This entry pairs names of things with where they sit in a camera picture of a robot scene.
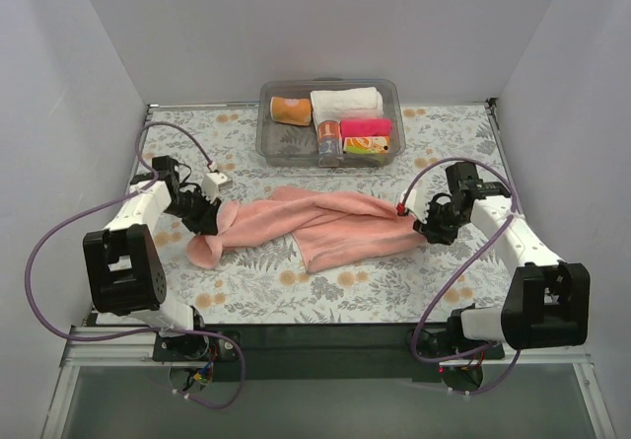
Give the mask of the rabbit print towel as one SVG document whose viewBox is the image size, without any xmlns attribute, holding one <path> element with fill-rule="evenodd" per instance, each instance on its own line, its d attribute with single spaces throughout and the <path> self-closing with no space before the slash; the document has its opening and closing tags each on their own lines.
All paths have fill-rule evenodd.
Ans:
<svg viewBox="0 0 631 439">
<path fill-rule="evenodd" d="M 317 125 L 317 145 L 320 155 L 340 155 L 342 137 L 340 124 L 336 120 L 322 121 Z"/>
</svg>

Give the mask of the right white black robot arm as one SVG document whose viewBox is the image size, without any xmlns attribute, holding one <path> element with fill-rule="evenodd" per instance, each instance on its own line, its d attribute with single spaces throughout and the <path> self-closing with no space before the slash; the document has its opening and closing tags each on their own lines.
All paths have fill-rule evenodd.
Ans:
<svg viewBox="0 0 631 439">
<path fill-rule="evenodd" d="M 451 245 L 459 230 L 473 225 L 487 239 L 473 255 L 494 250 L 512 277 L 500 307 L 456 309 L 439 335 L 450 359 L 468 357 L 506 343 L 515 350 L 577 346 L 588 337 L 591 276 L 578 262 L 549 249 L 520 214 L 509 181 L 501 174 L 487 182 L 483 163 L 443 160 L 448 189 L 423 200 L 412 182 L 401 194 L 397 213 L 414 219 L 414 230 L 430 244 Z"/>
</svg>

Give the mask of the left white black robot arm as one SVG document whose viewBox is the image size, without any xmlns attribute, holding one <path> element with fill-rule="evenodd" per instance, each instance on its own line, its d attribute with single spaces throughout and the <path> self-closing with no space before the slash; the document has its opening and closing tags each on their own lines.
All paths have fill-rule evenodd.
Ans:
<svg viewBox="0 0 631 439">
<path fill-rule="evenodd" d="M 232 180 L 212 168 L 200 183 L 190 183 L 179 167 L 170 156 L 154 158 L 149 172 L 132 178 L 132 196 L 115 217 L 84 237 L 83 252 L 98 312 L 138 320 L 157 330 L 160 346 L 197 360 L 208 352 L 210 337 L 197 309 L 169 292 L 153 233 L 168 214 L 194 235 L 216 235 L 220 190 Z"/>
</svg>

